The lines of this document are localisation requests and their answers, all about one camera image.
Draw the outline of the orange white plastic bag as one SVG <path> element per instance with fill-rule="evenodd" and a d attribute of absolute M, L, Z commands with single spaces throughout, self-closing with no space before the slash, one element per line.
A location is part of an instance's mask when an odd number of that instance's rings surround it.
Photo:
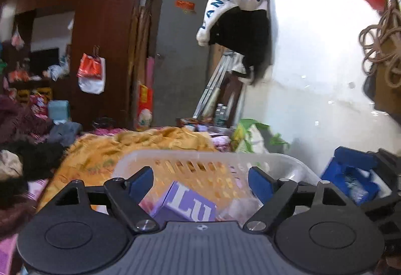
<path fill-rule="evenodd" d="M 105 59 L 83 53 L 77 71 L 77 78 L 82 92 L 100 95 L 105 90 Z"/>

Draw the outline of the white plastic basket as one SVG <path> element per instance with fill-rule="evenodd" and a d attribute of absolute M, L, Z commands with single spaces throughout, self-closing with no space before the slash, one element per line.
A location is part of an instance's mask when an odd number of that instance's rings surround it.
<path fill-rule="evenodd" d="M 117 163 L 113 176 L 129 178 L 145 166 L 152 168 L 154 184 L 139 205 L 149 215 L 174 181 L 215 203 L 216 219 L 229 206 L 241 209 L 233 215 L 240 219 L 255 211 L 258 204 L 248 185 L 248 171 L 253 166 L 274 179 L 288 178 L 312 185 L 320 180 L 301 161 L 279 153 L 169 150 L 134 151 Z"/>

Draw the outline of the purple Lux box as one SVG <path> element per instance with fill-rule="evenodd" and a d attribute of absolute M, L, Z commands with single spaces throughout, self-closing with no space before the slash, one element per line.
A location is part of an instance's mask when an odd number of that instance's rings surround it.
<path fill-rule="evenodd" d="M 174 181 L 157 201 L 150 216 L 160 226 L 169 221 L 210 222 L 216 220 L 216 204 Z"/>

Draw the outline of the green white tote bag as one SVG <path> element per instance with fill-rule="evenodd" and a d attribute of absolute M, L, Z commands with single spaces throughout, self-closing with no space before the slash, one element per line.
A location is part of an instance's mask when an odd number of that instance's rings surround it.
<path fill-rule="evenodd" d="M 253 119 L 241 119 L 231 136 L 231 150 L 236 153 L 285 153 L 290 144 L 270 126 Z"/>

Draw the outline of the white black hanging jacket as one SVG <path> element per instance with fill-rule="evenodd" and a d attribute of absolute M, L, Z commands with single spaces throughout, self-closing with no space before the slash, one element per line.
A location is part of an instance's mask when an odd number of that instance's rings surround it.
<path fill-rule="evenodd" d="M 268 0 L 208 0 L 196 40 L 200 46 L 218 44 L 241 55 L 232 72 L 254 84 L 269 64 L 269 33 Z"/>

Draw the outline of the light blue box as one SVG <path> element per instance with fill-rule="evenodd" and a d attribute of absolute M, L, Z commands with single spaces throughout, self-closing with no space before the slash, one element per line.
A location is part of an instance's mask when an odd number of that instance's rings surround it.
<path fill-rule="evenodd" d="M 71 120 L 69 101 L 54 100 L 48 103 L 48 117 L 55 124 L 64 124 Z"/>

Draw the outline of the purple clothes pile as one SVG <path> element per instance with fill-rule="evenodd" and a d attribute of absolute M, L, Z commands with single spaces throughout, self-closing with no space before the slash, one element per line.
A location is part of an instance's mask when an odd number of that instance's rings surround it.
<path fill-rule="evenodd" d="M 13 141 L 18 135 L 44 136 L 53 125 L 51 119 L 39 118 L 30 107 L 1 95 L 1 144 Z"/>

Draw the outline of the grey door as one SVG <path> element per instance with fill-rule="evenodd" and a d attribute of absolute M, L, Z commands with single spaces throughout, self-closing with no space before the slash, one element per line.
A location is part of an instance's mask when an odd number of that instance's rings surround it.
<path fill-rule="evenodd" d="M 207 84 L 209 48 L 198 45 L 207 0 L 162 0 L 156 36 L 152 126 L 191 118 Z"/>

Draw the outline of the dark red wooden wardrobe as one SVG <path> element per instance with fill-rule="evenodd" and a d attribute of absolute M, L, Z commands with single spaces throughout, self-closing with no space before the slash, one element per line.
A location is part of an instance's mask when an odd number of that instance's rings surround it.
<path fill-rule="evenodd" d="M 1 0 L 16 4 L 16 25 L 25 43 L 33 42 L 35 17 L 74 12 L 70 73 L 51 81 L 54 100 L 69 102 L 73 121 L 89 130 L 97 118 L 107 117 L 123 128 L 129 121 L 129 62 L 131 17 L 140 0 Z M 80 90 L 77 70 L 83 54 L 105 59 L 105 90 L 99 95 Z"/>

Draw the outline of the blue shopping bag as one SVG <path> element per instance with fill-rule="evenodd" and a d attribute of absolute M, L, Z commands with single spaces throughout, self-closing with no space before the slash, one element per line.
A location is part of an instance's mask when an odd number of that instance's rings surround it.
<path fill-rule="evenodd" d="M 371 153 L 375 152 L 337 147 L 320 178 L 334 184 L 357 206 L 370 202 L 381 191 L 378 181 L 374 180 L 377 161 Z"/>

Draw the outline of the yellow floral blanket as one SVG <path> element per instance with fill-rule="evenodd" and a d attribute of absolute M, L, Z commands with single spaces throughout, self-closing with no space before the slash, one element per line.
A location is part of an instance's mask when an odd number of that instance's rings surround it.
<path fill-rule="evenodd" d="M 113 136 L 84 134 L 66 150 L 38 209 L 42 209 L 72 180 L 82 180 L 87 186 L 102 185 L 112 178 L 121 158 L 133 151 L 148 149 L 216 151 L 208 134 L 171 126 L 144 132 L 122 131 Z"/>

